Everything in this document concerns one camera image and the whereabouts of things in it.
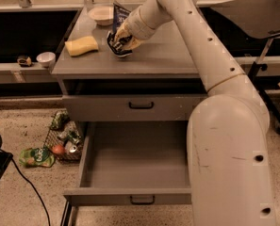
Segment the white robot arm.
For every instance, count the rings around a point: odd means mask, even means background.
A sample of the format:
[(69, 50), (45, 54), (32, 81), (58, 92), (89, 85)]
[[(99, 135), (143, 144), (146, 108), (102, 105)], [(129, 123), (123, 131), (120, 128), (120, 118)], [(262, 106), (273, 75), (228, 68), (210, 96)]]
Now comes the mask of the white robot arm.
[(187, 154), (195, 226), (276, 226), (266, 134), (270, 115), (249, 77), (196, 8), (147, 0), (119, 28), (133, 49), (176, 23), (207, 97), (189, 118)]

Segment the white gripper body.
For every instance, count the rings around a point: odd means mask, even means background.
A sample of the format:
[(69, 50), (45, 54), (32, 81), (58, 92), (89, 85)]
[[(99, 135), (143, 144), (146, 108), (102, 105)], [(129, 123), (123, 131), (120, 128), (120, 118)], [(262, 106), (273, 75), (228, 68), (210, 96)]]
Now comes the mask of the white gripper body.
[(149, 40), (156, 32), (152, 10), (139, 6), (125, 20), (127, 30), (138, 40)]

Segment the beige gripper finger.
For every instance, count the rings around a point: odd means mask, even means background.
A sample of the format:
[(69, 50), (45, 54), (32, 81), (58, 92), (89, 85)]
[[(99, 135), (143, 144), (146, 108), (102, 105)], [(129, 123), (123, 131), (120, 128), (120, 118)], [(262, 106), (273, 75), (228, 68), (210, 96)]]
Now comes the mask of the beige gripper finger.
[(123, 22), (115, 33), (115, 42), (128, 42), (130, 41), (131, 34), (128, 30), (127, 22)]
[(133, 50), (141, 45), (141, 40), (134, 37), (123, 38), (121, 39), (121, 42), (124, 50)]

